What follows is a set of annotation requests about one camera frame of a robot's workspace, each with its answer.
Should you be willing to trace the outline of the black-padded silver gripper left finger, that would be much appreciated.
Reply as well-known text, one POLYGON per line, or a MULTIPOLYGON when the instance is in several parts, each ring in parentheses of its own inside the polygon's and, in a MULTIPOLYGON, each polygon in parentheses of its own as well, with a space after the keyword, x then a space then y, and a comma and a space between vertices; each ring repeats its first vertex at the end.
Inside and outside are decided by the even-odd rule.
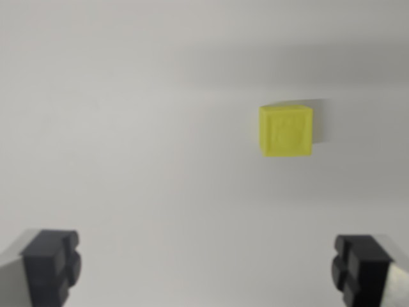
POLYGON ((75 230, 28 229, 1 252, 1 306, 64 306, 81 274, 75 230))

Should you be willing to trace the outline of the black-padded silver gripper right finger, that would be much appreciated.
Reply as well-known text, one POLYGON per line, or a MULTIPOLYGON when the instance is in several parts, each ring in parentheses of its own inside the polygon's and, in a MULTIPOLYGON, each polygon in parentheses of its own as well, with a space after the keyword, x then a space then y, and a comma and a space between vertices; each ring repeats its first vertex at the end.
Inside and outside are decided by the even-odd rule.
POLYGON ((386 235, 338 235, 331 265, 346 306, 408 306, 408 252, 386 235))

